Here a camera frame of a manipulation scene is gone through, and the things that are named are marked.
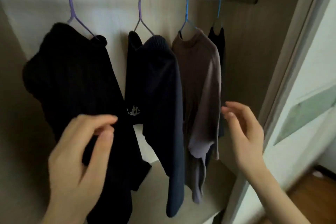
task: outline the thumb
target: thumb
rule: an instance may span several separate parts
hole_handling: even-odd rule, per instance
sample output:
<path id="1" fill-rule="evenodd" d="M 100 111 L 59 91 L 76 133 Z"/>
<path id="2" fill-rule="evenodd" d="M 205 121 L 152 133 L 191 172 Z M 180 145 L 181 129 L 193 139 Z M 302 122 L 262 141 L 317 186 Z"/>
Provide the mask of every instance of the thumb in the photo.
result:
<path id="1" fill-rule="evenodd" d="M 109 126 L 98 136 L 93 148 L 89 166 L 81 181 L 81 186 L 86 187 L 86 189 L 91 187 L 89 189 L 97 189 L 100 193 L 102 192 L 106 177 L 107 163 L 109 161 L 113 143 L 113 135 L 114 128 Z"/>
<path id="2" fill-rule="evenodd" d="M 227 120 L 229 124 L 229 130 L 231 133 L 231 137 L 233 143 L 236 144 L 238 140 L 242 137 L 245 137 L 242 128 L 240 126 L 239 120 L 233 112 L 228 112 L 224 114 L 224 118 Z"/>

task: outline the wire hanger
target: wire hanger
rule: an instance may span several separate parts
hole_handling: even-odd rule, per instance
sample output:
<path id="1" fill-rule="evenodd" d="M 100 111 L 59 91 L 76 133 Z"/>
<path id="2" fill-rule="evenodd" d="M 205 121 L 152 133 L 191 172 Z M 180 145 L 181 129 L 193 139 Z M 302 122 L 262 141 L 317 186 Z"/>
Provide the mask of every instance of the wire hanger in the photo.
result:
<path id="1" fill-rule="evenodd" d="M 68 19 L 68 24 L 70 24 L 70 22 L 73 20 L 73 18 L 75 18 L 87 31 L 90 32 L 91 35 L 93 35 L 96 39 L 98 39 L 94 33 L 92 33 L 87 26 L 85 26 L 83 24 L 83 22 L 81 22 L 81 20 L 77 17 L 76 13 L 75 13 L 75 9 L 74 9 L 74 4 L 72 2 L 72 0 L 69 0 L 69 5 L 70 5 L 70 14 L 71 14 L 71 17 L 70 19 Z"/>
<path id="2" fill-rule="evenodd" d="M 184 25 L 188 22 L 191 26 L 193 26 L 195 29 L 197 29 L 197 27 L 188 19 L 188 8 L 189 8 L 189 0 L 187 0 L 187 4 L 185 6 L 185 21 L 182 25 L 182 28 L 180 29 L 180 34 L 182 32 L 182 29 L 184 27 Z"/>
<path id="3" fill-rule="evenodd" d="M 149 27 L 146 26 L 146 24 L 145 24 L 144 21 L 142 20 L 142 15 L 141 15 L 141 0 L 138 1 L 138 10 L 139 10 L 139 20 L 138 20 L 138 23 L 137 23 L 136 26 L 135 26 L 134 31 L 136 31 L 136 29 L 137 29 L 137 27 L 138 27 L 138 25 L 139 25 L 139 22 L 141 22 L 141 23 L 145 26 L 145 28 L 148 29 L 148 31 L 149 31 L 152 35 L 154 35 L 154 33 L 149 29 Z"/>
<path id="4" fill-rule="evenodd" d="M 220 11 L 221 11 L 221 4 L 222 4 L 222 0 L 218 0 L 218 13 L 217 13 L 217 18 L 215 18 L 215 20 L 213 21 L 213 23 L 212 23 L 212 27 L 215 25 L 215 22 L 216 22 L 217 20 L 219 20 L 219 13 L 220 13 Z"/>

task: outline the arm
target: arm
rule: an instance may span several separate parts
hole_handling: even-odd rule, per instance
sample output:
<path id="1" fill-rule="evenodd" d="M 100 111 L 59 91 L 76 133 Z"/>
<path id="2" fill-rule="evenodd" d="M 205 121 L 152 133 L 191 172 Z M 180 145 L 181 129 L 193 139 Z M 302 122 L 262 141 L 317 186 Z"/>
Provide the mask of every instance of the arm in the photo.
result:
<path id="1" fill-rule="evenodd" d="M 50 154 L 50 202 L 42 224 L 82 224 L 103 190 L 117 121 L 112 115 L 79 115 L 65 128 Z M 99 135 L 88 167 L 83 152 L 92 135 Z"/>
<path id="2" fill-rule="evenodd" d="M 273 224 L 310 224 L 280 188 L 263 161 L 263 128 L 248 106 L 226 102 L 222 114 L 229 124 L 237 165 L 257 193 Z"/>

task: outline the hand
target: hand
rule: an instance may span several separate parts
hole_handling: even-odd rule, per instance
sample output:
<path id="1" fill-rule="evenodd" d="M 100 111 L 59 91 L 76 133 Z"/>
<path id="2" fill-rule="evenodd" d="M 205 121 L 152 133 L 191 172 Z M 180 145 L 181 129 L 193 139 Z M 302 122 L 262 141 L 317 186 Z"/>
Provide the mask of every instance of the hand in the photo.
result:
<path id="1" fill-rule="evenodd" d="M 237 165 L 250 181 L 266 168 L 263 128 L 246 105 L 228 101 L 221 111 L 229 124 Z"/>
<path id="2" fill-rule="evenodd" d="M 82 224 L 103 190 L 114 128 L 112 115 L 79 115 L 65 128 L 49 157 L 50 202 L 42 223 Z M 99 135 L 90 163 L 83 152 L 93 134 Z"/>

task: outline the person's left hand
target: person's left hand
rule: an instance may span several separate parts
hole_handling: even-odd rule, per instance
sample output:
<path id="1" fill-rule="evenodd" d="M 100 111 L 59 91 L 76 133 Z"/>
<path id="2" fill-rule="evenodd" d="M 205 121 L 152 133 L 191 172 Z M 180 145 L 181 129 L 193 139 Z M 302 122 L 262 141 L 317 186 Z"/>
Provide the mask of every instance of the person's left hand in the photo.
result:
<path id="1" fill-rule="evenodd" d="M 116 121 L 113 115 L 79 115 L 65 128 L 48 161 L 51 192 L 42 223 L 84 222 L 103 190 Z M 93 134 L 99 136 L 86 168 L 82 157 Z"/>

